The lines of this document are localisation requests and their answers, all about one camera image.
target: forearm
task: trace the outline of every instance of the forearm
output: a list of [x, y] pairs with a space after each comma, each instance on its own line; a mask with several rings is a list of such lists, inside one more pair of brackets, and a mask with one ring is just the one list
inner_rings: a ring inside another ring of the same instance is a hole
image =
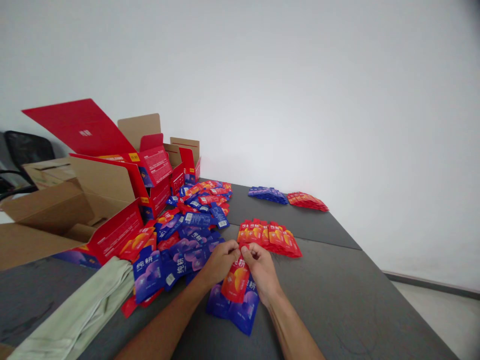
[[117, 359], [170, 359], [187, 324], [209, 287], [199, 275], [162, 310], [128, 345]]
[[325, 360], [304, 322], [283, 291], [273, 298], [268, 307], [276, 334], [286, 360]]

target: hand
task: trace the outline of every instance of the hand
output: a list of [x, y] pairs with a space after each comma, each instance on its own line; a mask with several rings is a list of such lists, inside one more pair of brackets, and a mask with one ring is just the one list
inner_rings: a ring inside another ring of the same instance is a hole
[[240, 257], [239, 244], [235, 240], [219, 243], [210, 255], [205, 266], [197, 275], [209, 289], [221, 282], [229, 273], [232, 264]]
[[255, 242], [250, 243], [249, 248], [242, 246], [241, 254], [250, 268], [262, 304], [269, 308], [272, 299], [283, 293], [272, 256]]

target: chair backrest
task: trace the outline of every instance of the chair backrest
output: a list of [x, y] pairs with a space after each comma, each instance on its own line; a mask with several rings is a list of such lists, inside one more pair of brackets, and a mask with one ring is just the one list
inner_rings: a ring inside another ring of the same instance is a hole
[[22, 165], [55, 159], [54, 149], [46, 138], [18, 131], [3, 134], [11, 161], [24, 173]]

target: barcode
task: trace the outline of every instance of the barcode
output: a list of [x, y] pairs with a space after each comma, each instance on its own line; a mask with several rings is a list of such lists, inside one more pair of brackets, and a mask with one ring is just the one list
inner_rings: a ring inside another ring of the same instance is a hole
[[173, 274], [170, 274], [166, 277], [166, 283], [168, 284], [168, 286], [172, 285], [174, 280], [175, 280], [175, 276]]

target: pile of packets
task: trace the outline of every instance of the pile of packets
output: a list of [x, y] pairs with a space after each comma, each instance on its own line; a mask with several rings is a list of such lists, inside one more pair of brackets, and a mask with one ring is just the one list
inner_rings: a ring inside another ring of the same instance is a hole
[[290, 204], [293, 206], [315, 209], [323, 212], [329, 211], [329, 208], [327, 207], [327, 205], [324, 204], [322, 200], [317, 199], [316, 197], [306, 194], [304, 192], [292, 192], [289, 193], [286, 197], [288, 198]]
[[[274, 221], [245, 220], [240, 225], [237, 241], [240, 248], [257, 243], [270, 252], [291, 258], [303, 256], [293, 234]], [[230, 319], [243, 333], [250, 335], [259, 301], [250, 269], [240, 255], [226, 278], [211, 290], [206, 312], [221, 319]]]
[[274, 187], [253, 186], [248, 191], [248, 196], [269, 200], [275, 203], [287, 205], [289, 203], [285, 195]]
[[186, 276], [189, 283], [214, 248], [225, 240], [215, 229], [227, 220], [232, 185], [220, 181], [185, 184], [167, 203], [174, 206], [149, 221], [130, 239], [118, 257], [133, 264], [134, 295], [123, 305], [126, 317], [137, 305], [148, 306], [162, 291], [170, 291]]

